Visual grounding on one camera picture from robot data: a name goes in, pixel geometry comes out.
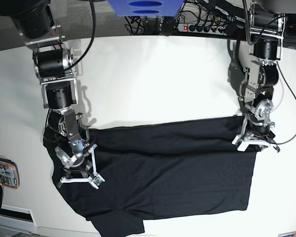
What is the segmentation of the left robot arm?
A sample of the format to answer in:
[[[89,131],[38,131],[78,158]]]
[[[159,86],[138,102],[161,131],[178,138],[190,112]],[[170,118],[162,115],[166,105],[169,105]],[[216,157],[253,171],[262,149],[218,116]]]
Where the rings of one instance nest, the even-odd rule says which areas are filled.
[[[258,151],[273,147],[280,151],[271,131],[275,123],[270,115],[274,111],[272,102],[274,86],[282,75],[278,62],[282,59],[284,32],[290,14],[296,14],[296,0],[243,1],[244,30],[250,65],[240,62],[240,41],[230,52],[228,81],[237,94],[243,123],[240,133],[232,144],[244,152],[249,146]]]

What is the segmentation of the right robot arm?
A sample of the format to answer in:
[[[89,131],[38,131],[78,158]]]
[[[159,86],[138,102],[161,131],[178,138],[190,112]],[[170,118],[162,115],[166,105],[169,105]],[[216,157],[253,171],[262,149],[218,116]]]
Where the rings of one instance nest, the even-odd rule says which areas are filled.
[[[65,45],[50,4],[48,0],[0,0],[0,16],[12,20],[23,43],[32,51],[42,105],[48,110],[44,129],[53,133],[50,142],[64,170],[59,185],[87,183],[98,189],[105,180],[96,169],[96,145],[90,142],[83,114],[74,110],[78,104],[78,61]]]

